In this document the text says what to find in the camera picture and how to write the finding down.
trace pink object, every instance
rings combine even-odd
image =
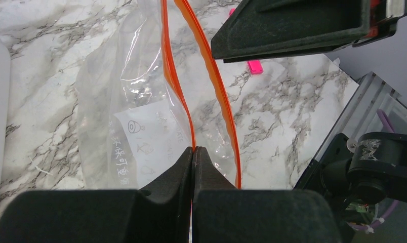
[[[235,9],[229,11],[229,16],[233,14]],[[263,73],[263,67],[259,60],[248,61],[248,67],[250,67],[251,74],[261,74]]]

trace white marble countertop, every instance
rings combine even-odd
[[[208,38],[238,2],[194,5]],[[85,57],[136,6],[126,0],[0,0],[0,38],[12,58],[0,215],[26,190],[85,188],[75,78]],[[199,54],[187,40],[171,39],[187,54],[176,56],[181,75]],[[243,187],[293,188],[358,85],[325,55],[264,60],[262,75],[250,75],[246,63],[218,64],[237,127]],[[209,111],[202,115],[211,116],[212,106],[204,103]]]

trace purple cable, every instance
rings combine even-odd
[[[379,120],[381,120],[381,122],[382,122],[382,126],[384,126],[384,128],[387,129],[388,132],[394,133],[394,127],[391,124],[390,120],[388,119],[387,114],[381,109],[377,110],[377,114],[378,114]],[[388,209],[385,211],[385,213],[383,213],[381,215],[380,218],[386,219],[394,211],[394,209],[397,207],[398,204],[399,204],[399,201],[394,200],[393,203],[391,203],[390,207],[388,207]],[[374,222],[372,222],[372,224],[369,225],[369,227],[375,228],[375,227],[378,227],[380,224],[382,224],[382,223],[379,220],[375,220]],[[367,230],[368,229],[368,227],[365,225],[356,225],[356,224],[351,224],[351,223],[348,223],[348,225],[356,230]]]

